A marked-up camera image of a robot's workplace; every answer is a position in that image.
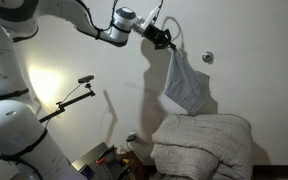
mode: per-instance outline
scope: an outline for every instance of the folded blanket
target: folded blanket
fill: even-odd
[[[171,114],[152,138],[151,157],[161,173],[199,180],[251,178],[251,127],[238,116]]]

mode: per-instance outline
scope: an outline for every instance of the gray cloth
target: gray cloth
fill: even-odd
[[[164,94],[189,114],[196,112],[209,98],[209,76],[194,71],[181,52],[172,50]]]
[[[251,179],[251,127],[238,116],[171,114],[152,138],[151,157],[163,174],[198,180]]]

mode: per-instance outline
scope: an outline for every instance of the checkered towel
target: checkered towel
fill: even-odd
[[[183,107],[189,114],[196,114],[210,96],[209,76],[194,71],[182,53],[172,50],[164,94]]]

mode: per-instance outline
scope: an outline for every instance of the white wall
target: white wall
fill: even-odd
[[[146,17],[159,3],[121,0],[118,6]],[[87,4],[94,23],[106,27],[111,1]],[[54,17],[42,17],[39,25],[38,35],[16,48],[44,109],[55,110],[78,78],[95,75],[97,95],[49,125],[67,157],[74,161],[102,141],[126,148],[128,132],[136,131],[132,148],[152,163],[150,135],[167,113],[185,112],[162,93],[169,52],[153,50],[136,33],[126,47],[115,48]],[[165,1],[156,25],[169,28],[192,67],[211,77],[216,102],[206,111],[236,114],[252,124],[255,164],[288,165],[288,1]],[[213,64],[201,60],[205,51],[215,54]]]

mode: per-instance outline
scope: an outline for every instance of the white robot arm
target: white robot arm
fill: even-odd
[[[81,0],[0,0],[0,153],[4,158],[20,159],[36,168],[25,163],[17,165],[31,179],[85,179],[67,163],[30,109],[33,102],[19,69],[13,42],[34,37],[38,32],[38,17],[53,15],[66,19],[79,32],[117,47],[126,45],[134,29],[151,40],[156,49],[175,48],[169,32],[152,24],[159,10],[155,8],[142,23],[131,9],[120,8],[112,15],[111,26],[101,30],[93,24]]]

